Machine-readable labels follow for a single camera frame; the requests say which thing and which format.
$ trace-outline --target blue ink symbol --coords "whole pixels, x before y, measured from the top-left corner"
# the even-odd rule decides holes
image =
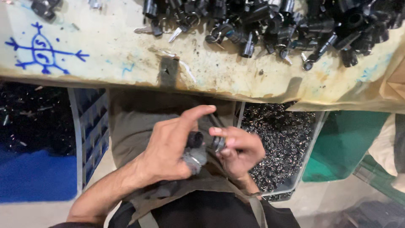
[[[17,60],[17,63],[15,64],[17,67],[22,67],[22,69],[25,70],[27,65],[39,64],[43,67],[42,69],[43,74],[51,73],[48,70],[48,67],[56,67],[59,70],[63,71],[64,74],[70,74],[68,70],[62,69],[56,64],[55,53],[71,56],[74,55],[83,62],[86,62],[86,60],[83,57],[90,56],[88,54],[81,54],[81,50],[79,50],[76,53],[54,50],[51,45],[51,42],[49,42],[49,40],[44,35],[41,34],[42,25],[39,25],[38,22],[36,24],[31,25],[38,29],[38,33],[36,33],[31,40],[31,47],[24,47],[18,45],[15,42],[14,38],[12,37],[10,37],[11,42],[5,42],[6,45],[13,46],[14,51],[17,51],[17,49],[21,48],[31,50],[32,52],[32,62],[21,62]]]

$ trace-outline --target plastic bin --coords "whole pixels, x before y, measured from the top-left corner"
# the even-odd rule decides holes
[[[384,195],[405,206],[405,193],[398,191],[391,186],[395,177],[389,175],[371,155],[364,156],[353,174]]]
[[[243,116],[243,111],[245,109],[245,102],[242,102],[241,104],[241,111],[239,113],[239,119],[237,123],[237,127],[241,127],[242,123],[242,116]],[[311,156],[312,149],[315,145],[315,141],[318,138],[318,135],[322,129],[322,126],[325,123],[326,117],[329,114],[329,112],[321,111],[321,112],[315,112],[315,123],[314,123],[314,131],[313,131],[313,137],[312,141],[309,144],[308,148],[305,151],[304,157],[303,157],[303,163],[301,166],[301,169],[294,175],[292,175],[290,178],[287,178],[284,180],[283,184],[280,184],[280,186],[275,189],[273,192],[265,192],[262,194],[262,196],[271,196],[271,195],[276,195],[276,194],[281,194],[281,193],[286,193],[294,190],[298,183],[301,180],[301,177],[304,173],[305,167],[308,163],[309,157]]]
[[[313,148],[303,181],[323,182],[347,178],[389,115],[367,111],[330,112]]]
[[[105,89],[68,88],[76,136],[77,191],[80,194],[109,146]]]
[[[107,94],[105,89],[67,91],[77,156],[50,156],[47,149],[1,151],[0,202],[71,200],[86,187],[109,146]]]

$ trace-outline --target pile of lock parts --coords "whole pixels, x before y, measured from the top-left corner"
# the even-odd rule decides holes
[[[294,103],[246,103],[241,127],[258,134],[266,151],[249,171],[261,192],[272,192],[296,174],[311,143],[315,113],[287,112]]]
[[[341,52],[345,67],[356,65],[356,55],[367,56],[376,43],[387,41],[388,29],[401,27],[405,16],[404,0],[307,0],[307,5],[304,16],[294,12],[294,0],[145,0],[143,14],[150,26],[135,32],[158,37],[164,33],[163,21],[175,21],[172,42],[205,17],[207,43],[223,48],[226,37],[244,58],[251,58],[261,44],[268,54],[277,52],[289,62],[291,50],[312,51],[308,57],[301,54],[303,69],[309,71],[332,47]]]
[[[0,151],[54,156],[76,154],[75,126],[66,88],[0,83]]]

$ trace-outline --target workbench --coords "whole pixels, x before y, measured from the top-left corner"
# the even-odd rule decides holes
[[[255,59],[260,45],[248,59],[229,40],[222,43],[225,49],[207,44],[204,20],[171,43],[171,34],[136,34],[134,29],[144,26],[143,0],[101,2],[98,10],[87,0],[63,0],[51,24],[30,9],[31,1],[0,2],[0,75],[37,84],[131,85],[251,102],[300,100],[327,110],[342,97],[355,99],[354,89],[392,73],[405,56],[403,26],[390,30],[390,39],[376,44],[372,55],[359,55],[354,67],[345,68],[330,50],[306,72],[300,52],[290,53],[290,65],[276,54]],[[297,0],[295,9],[305,9],[302,2]],[[33,50],[41,51],[41,58]],[[172,59],[178,61],[177,69],[168,66]]]

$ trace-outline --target forearm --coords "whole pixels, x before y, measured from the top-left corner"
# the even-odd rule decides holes
[[[137,172],[139,164],[136,160],[108,174],[86,190],[70,209],[67,222],[103,224],[108,213],[122,198],[148,185],[142,172]]]
[[[236,180],[234,180],[235,184],[239,189],[245,189],[249,193],[258,193],[260,192],[259,188],[257,187],[256,183],[252,179],[252,177],[246,173],[243,177],[240,177]]]

